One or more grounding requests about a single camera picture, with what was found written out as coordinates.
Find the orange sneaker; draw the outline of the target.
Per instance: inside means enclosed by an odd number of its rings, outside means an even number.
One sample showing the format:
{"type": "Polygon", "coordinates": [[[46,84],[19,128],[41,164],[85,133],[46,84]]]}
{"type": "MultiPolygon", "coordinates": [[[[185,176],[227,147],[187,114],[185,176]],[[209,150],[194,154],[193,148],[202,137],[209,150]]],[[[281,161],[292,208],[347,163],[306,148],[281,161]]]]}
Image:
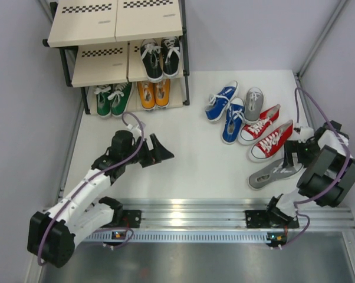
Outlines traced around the orange sneaker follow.
{"type": "Polygon", "coordinates": [[[163,79],[155,84],[155,102],[159,108],[166,108],[170,101],[170,79],[163,79]]]}
{"type": "Polygon", "coordinates": [[[149,81],[137,82],[140,102],[144,110],[151,111],[156,107],[154,84],[149,81]]]}

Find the green sneaker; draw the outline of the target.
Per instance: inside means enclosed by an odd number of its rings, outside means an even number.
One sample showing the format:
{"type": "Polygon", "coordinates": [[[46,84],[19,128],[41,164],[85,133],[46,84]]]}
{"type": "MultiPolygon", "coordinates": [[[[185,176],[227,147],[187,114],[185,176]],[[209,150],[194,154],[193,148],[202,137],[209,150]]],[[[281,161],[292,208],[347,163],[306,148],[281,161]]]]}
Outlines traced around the green sneaker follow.
{"type": "Polygon", "coordinates": [[[98,85],[94,90],[97,102],[97,114],[101,118],[106,118],[111,113],[109,96],[111,94],[110,85],[98,85]]]}
{"type": "Polygon", "coordinates": [[[111,102],[111,115],[120,117],[126,110],[133,93],[133,83],[119,83],[114,86],[113,92],[109,95],[111,102]]]}

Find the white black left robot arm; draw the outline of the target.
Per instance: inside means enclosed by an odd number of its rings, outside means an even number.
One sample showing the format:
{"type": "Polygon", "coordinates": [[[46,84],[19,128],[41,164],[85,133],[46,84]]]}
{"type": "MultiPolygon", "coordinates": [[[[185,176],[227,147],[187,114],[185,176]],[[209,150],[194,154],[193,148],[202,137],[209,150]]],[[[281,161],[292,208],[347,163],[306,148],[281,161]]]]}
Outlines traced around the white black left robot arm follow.
{"type": "Polygon", "coordinates": [[[150,135],[153,147],[128,130],[119,130],[105,153],[91,165],[82,181],[46,212],[35,212],[29,222],[28,252],[38,264],[57,268],[64,266],[76,247],[103,226],[118,227],[123,221],[123,205],[115,199],[98,196],[109,189],[125,172],[126,166],[149,167],[174,158],[155,134],[150,135]]]}

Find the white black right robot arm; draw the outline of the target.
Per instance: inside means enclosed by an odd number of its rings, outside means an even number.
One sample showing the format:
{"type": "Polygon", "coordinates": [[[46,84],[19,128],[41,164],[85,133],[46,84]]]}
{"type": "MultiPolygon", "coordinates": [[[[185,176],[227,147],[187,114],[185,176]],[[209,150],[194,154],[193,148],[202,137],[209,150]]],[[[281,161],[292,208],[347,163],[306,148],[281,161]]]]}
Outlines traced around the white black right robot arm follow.
{"type": "Polygon", "coordinates": [[[250,175],[249,185],[263,189],[301,173],[297,187],[274,196],[263,210],[245,213],[248,229],[299,227],[295,202],[306,197],[318,206],[338,206],[355,183],[355,158],[347,152],[349,136],[332,120],[317,130],[300,128],[302,138],[287,141],[284,157],[250,175]]]}

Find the black sneaker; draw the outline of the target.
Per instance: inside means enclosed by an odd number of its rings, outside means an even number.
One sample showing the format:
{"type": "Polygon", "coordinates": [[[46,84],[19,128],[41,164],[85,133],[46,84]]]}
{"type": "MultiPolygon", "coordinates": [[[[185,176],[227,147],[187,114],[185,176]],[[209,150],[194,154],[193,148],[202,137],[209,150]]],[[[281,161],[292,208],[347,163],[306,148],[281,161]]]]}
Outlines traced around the black sneaker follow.
{"type": "Polygon", "coordinates": [[[163,58],[163,74],[167,78],[173,78],[179,73],[181,46],[178,37],[164,37],[161,40],[163,58]]]}
{"type": "Polygon", "coordinates": [[[163,71],[160,66],[161,47],[155,39],[143,40],[140,46],[140,58],[144,65],[147,79],[151,83],[163,80],[163,71]]]}

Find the grey sneaker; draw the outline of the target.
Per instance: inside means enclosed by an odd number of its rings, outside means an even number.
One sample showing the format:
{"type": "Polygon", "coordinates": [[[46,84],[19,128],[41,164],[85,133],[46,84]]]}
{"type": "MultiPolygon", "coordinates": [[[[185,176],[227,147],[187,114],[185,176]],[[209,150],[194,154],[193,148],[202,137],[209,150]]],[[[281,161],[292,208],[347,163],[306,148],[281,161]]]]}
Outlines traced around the grey sneaker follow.
{"type": "Polygon", "coordinates": [[[281,158],[250,175],[248,185],[253,190],[261,190],[271,183],[291,178],[303,168],[298,159],[293,159],[293,165],[285,165],[284,159],[281,158]]]}
{"type": "Polygon", "coordinates": [[[246,124],[255,124],[259,120],[262,107],[264,105],[264,95],[258,87],[248,90],[245,99],[244,117],[246,124]]]}

